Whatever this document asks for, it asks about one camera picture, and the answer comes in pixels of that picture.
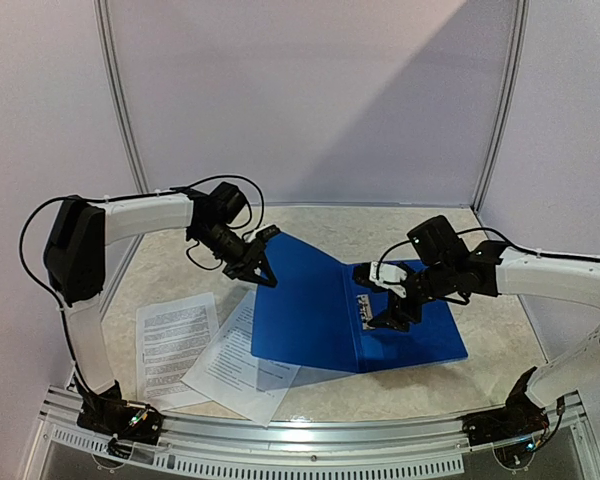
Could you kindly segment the blue plastic folder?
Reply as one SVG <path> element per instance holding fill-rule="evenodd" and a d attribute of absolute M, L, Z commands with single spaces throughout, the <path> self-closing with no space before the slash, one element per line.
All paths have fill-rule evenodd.
<path fill-rule="evenodd" d="M 286 233 L 265 254 L 277 285 L 256 290 L 253 356 L 352 374 L 467 359 L 446 303 L 425 305 L 408 332 L 373 329 L 367 322 L 387 309 L 388 296 L 356 284 L 353 265 Z"/>

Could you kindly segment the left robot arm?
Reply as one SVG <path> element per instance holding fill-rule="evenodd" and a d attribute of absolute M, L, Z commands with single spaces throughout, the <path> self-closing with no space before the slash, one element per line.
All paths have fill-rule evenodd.
<path fill-rule="evenodd" d="M 148 233 L 183 230 L 186 240 L 210 250 L 228 278 L 270 288 L 277 284 L 265 249 L 279 228 L 258 222 L 238 235 L 233 222 L 248 203 L 236 184 L 240 178 L 214 179 L 218 184 L 209 193 L 194 182 L 153 193 L 99 199 L 60 196 L 44 203 L 59 208 L 42 257 L 48 278 L 33 280 L 57 303 L 76 385 L 82 398 L 92 401 L 91 419 L 108 434 L 121 433 L 129 423 L 100 320 L 108 246 Z"/>

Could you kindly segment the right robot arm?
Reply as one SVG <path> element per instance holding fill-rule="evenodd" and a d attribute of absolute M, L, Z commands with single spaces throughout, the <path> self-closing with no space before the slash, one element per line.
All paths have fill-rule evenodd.
<path fill-rule="evenodd" d="M 354 281 L 388 296 L 387 308 L 369 324 L 406 332 L 420 322 L 425 304 L 466 305 L 474 295 L 526 295 L 567 301 L 600 310 L 600 255 L 532 250 L 502 234 L 469 249 L 443 215 L 412 228 L 406 238 L 424 267 L 384 258 L 354 270 Z M 517 436 L 532 424 L 536 409 L 600 375 L 600 324 L 578 345 L 542 367 L 524 373 L 497 415 L 497 427 Z"/>

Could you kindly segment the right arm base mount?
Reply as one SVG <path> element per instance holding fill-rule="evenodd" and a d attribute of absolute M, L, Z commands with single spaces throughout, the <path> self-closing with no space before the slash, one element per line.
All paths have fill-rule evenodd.
<path fill-rule="evenodd" d="M 538 407 L 527 396 L 527 383 L 534 368 L 515 383 L 500 408 L 464 415 L 462 431 L 474 446 L 495 444 L 497 463 L 510 471 L 524 470 L 557 433 L 566 409 L 565 396 L 556 400 L 558 419 L 550 429 L 545 407 Z"/>

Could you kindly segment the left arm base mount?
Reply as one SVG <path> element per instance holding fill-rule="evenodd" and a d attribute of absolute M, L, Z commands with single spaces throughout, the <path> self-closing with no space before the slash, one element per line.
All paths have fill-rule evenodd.
<path fill-rule="evenodd" d="M 152 405 L 122 399 L 120 385 L 95 394 L 76 384 L 82 398 L 77 425 L 85 430 L 118 440 L 157 445 L 165 417 Z"/>

